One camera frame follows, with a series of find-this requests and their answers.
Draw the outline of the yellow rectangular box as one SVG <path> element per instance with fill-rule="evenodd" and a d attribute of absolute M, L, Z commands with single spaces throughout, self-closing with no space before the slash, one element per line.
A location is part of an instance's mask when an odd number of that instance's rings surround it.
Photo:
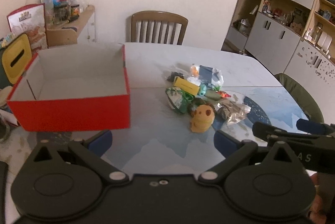
<path fill-rule="evenodd" d="M 182 79 L 179 76 L 175 77 L 173 85 L 193 96 L 196 96 L 199 92 L 199 86 L 189 82 L 188 80 Z"/>

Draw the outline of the teal round sharpener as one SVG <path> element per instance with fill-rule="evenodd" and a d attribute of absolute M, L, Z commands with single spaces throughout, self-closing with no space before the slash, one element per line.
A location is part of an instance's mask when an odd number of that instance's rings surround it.
<path fill-rule="evenodd" d="M 199 87 L 198 95 L 199 96 L 205 96 L 207 92 L 207 85 L 206 84 L 201 84 Z"/>

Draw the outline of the yellow plush toy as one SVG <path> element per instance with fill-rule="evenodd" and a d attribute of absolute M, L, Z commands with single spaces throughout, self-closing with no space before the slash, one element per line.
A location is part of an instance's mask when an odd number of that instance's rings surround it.
<path fill-rule="evenodd" d="M 190 130 L 193 133 L 205 133 L 213 124 L 215 112 L 209 105 L 200 105 L 194 111 L 190 122 Z"/>

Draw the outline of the white wall cabinet unit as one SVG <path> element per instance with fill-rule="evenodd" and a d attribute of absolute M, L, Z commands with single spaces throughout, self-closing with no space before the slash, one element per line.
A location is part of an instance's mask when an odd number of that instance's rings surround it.
<path fill-rule="evenodd" d="M 314 19 L 317 0 L 238 0 L 226 42 L 254 56 L 272 74 L 285 73 L 299 82 L 321 108 L 334 103 L 332 51 L 313 30 L 334 31 Z"/>

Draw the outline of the orange plastic clips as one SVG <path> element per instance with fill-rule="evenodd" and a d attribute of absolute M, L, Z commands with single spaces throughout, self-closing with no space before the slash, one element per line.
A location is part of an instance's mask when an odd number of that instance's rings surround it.
<path fill-rule="evenodd" d="M 224 92 L 224 91 L 218 91 L 218 94 L 220 95 L 221 98 L 230 98 L 231 95 Z"/>

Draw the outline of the screwdriver yellow black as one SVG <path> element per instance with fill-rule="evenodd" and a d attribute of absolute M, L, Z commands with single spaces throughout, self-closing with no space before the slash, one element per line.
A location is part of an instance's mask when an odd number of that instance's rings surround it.
<path fill-rule="evenodd" d="M 78 18 L 79 18 L 79 15 L 74 15 L 74 16 L 72 16 L 72 17 L 66 19 L 66 20 L 65 20 L 65 23 L 71 23 L 71 22 L 73 22 L 73 21 L 78 20 Z"/>

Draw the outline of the red cardboard box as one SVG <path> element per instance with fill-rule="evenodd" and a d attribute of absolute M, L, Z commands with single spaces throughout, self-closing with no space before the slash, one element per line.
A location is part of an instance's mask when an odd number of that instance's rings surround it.
<path fill-rule="evenodd" d="M 123 44 L 76 44 L 41 50 L 7 104 L 29 132 L 126 129 L 130 89 Z"/>

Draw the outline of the green white drawstring pouch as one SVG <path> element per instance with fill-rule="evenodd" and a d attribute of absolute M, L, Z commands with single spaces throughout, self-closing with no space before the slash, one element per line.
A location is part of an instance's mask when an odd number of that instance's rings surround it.
<path fill-rule="evenodd" d="M 193 101 L 194 96 L 185 92 L 179 87 L 169 87 L 165 89 L 168 105 L 173 111 L 179 114 L 187 113 L 187 108 Z"/>

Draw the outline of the silver foil bag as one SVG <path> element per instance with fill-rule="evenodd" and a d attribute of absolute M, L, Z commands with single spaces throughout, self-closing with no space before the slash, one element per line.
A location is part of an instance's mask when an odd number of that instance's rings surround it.
<path fill-rule="evenodd" d="M 237 124 L 246 119 L 250 113 L 251 107 L 242 103 L 237 103 L 222 98 L 214 104 L 216 113 L 225 121 L 227 125 Z"/>

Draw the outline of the clear bag with blue card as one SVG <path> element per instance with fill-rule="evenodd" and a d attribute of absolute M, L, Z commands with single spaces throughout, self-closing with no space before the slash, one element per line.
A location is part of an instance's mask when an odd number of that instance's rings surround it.
<path fill-rule="evenodd" d="M 203 65 L 192 65 L 187 80 L 199 87 L 204 84 L 215 91 L 220 90 L 224 84 L 224 78 L 219 69 Z"/>

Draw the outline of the black items small bag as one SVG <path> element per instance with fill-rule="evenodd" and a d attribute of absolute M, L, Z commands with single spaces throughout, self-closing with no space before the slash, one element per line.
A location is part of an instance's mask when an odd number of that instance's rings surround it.
<path fill-rule="evenodd" d="M 176 71 L 171 72 L 171 74 L 167 77 L 167 81 L 173 83 L 176 78 L 184 79 L 183 73 L 179 73 Z"/>

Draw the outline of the wooden chair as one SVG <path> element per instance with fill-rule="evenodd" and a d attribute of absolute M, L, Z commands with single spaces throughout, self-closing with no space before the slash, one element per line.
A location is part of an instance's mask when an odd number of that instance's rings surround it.
<path fill-rule="evenodd" d="M 188 19 L 171 12 L 140 11 L 131 16 L 131 42 L 182 45 Z"/>

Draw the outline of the olive green tube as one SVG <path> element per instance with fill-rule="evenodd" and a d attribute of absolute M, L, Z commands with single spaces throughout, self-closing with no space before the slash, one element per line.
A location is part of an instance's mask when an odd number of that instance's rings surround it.
<path fill-rule="evenodd" d="M 210 99 L 210 100 L 214 100 L 214 101 L 218 101 L 222 98 L 221 95 L 218 92 L 213 91 L 213 90 L 207 90 L 206 94 L 205 94 L 205 97 Z"/>

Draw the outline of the green chair back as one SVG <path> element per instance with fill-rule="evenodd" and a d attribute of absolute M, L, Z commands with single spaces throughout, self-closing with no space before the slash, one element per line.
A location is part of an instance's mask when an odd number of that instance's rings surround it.
<path fill-rule="evenodd" d="M 310 121 L 324 123 L 322 111 L 308 91 L 290 76 L 279 73 L 274 75 Z"/>

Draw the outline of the blue placemat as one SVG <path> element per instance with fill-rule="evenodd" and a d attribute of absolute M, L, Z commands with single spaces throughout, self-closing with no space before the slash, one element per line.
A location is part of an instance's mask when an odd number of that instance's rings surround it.
<path fill-rule="evenodd" d="M 270 119 L 266 112 L 254 100 L 245 96 L 243 99 L 243 104 L 251 108 L 250 112 L 246 115 L 246 119 L 244 119 L 242 122 L 247 128 L 252 128 L 255 122 L 271 125 Z"/>

